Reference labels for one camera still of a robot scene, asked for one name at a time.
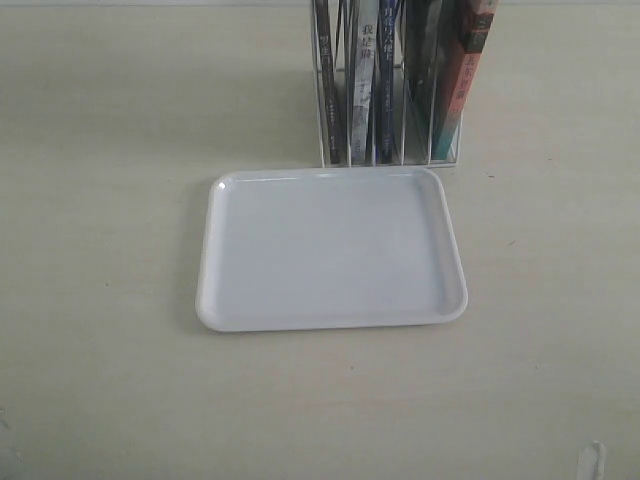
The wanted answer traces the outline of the pink and teal book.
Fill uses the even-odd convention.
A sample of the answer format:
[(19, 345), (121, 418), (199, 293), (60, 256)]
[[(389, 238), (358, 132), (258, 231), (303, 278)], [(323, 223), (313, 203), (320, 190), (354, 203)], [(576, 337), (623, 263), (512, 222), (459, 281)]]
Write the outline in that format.
[(449, 155), (498, 5), (497, 1), (444, 3), (433, 108), (431, 158), (435, 161), (445, 161)]

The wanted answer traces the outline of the white plastic tray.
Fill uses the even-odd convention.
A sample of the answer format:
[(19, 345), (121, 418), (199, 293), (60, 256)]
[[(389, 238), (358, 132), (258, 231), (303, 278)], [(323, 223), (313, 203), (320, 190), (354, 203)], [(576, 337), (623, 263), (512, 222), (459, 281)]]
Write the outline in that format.
[(442, 324), (467, 304), (426, 167), (237, 171), (211, 186), (195, 309), (212, 330)]

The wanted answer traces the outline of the black thin leftmost book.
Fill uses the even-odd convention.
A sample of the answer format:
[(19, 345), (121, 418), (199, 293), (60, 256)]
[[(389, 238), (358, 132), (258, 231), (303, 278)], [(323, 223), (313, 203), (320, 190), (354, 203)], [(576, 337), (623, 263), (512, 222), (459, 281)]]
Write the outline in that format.
[(344, 157), (341, 108), (335, 84), (331, 20), (327, 1), (313, 1), (315, 40), (326, 120), (326, 137), (330, 165), (340, 165)]

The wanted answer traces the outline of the black book white characters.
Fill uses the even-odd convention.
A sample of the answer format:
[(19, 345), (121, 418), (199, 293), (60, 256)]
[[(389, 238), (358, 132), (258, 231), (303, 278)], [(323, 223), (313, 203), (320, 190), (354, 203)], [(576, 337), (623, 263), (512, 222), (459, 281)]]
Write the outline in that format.
[(436, 156), (439, 85), (465, 23), (466, 1), (406, 1), (401, 7), (399, 33), (409, 111), (409, 152), (417, 163), (454, 166), (458, 163), (460, 127), (453, 130), (445, 156)]

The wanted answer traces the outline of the grey white spine book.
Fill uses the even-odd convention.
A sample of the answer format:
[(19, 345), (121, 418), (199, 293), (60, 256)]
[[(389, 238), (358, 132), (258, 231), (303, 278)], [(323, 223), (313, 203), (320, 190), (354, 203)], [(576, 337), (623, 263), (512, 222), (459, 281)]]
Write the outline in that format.
[(377, 41), (378, 2), (350, 2), (350, 164), (365, 165)]

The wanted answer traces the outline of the dark blue book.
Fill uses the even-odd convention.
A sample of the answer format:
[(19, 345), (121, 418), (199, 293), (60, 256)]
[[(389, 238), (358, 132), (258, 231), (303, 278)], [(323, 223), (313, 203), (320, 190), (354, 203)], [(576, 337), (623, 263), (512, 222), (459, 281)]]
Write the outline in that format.
[(390, 165), (395, 149), (394, 88), (396, 20), (402, 1), (382, 0), (378, 8), (377, 33), (377, 162)]

